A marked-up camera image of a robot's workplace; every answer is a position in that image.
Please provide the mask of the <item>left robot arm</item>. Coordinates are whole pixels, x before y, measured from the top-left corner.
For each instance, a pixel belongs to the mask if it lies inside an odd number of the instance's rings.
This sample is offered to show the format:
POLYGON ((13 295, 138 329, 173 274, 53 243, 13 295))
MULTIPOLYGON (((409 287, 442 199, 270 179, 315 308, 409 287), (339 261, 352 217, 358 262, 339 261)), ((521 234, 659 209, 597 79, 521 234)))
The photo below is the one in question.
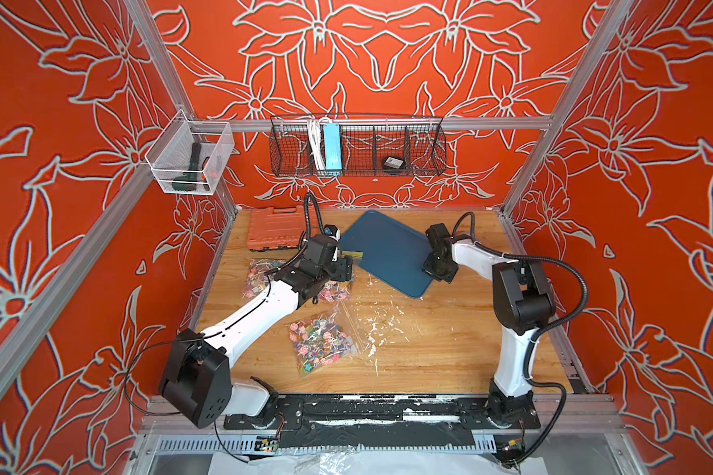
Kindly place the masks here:
POLYGON ((198 429, 222 416, 269 418, 275 390, 257 380, 236 382, 232 369, 273 325, 317 300, 328 282, 352 278, 353 262, 340 257, 339 243, 338 228, 326 225, 237 312, 201 334, 181 332, 160 380, 162 397, 198 429))

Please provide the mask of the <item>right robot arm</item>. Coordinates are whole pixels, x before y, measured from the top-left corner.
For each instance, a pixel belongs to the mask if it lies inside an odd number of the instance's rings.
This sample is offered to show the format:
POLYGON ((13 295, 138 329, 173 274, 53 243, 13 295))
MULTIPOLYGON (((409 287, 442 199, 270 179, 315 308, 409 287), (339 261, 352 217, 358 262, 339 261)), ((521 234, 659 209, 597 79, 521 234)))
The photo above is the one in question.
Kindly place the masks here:
POLYGON ((556 313, 542 264, 489 249, 472 237, 455 237, 444 224, 429 227, 426 237, 431 245, 422 265, 426 274, 452 282, 463 266, 492 284, 502 344, 485 412, 493 425, 507 428, 532 410, 533 386, 528 378, 538 347, 535 336, 556 313))

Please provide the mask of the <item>blue plastic tray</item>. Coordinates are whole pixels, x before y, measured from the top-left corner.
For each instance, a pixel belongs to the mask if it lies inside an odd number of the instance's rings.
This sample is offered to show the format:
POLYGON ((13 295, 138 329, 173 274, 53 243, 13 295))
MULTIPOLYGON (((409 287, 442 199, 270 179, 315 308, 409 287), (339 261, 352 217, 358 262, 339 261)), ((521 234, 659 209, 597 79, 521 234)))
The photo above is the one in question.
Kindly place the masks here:
POLYGON ((427 237, 378 211, 362 214, 342 234, 340 248, 361 253, 361 269, 407 297, 421 298, 433 281, 422 269, 432 251, 427 237))

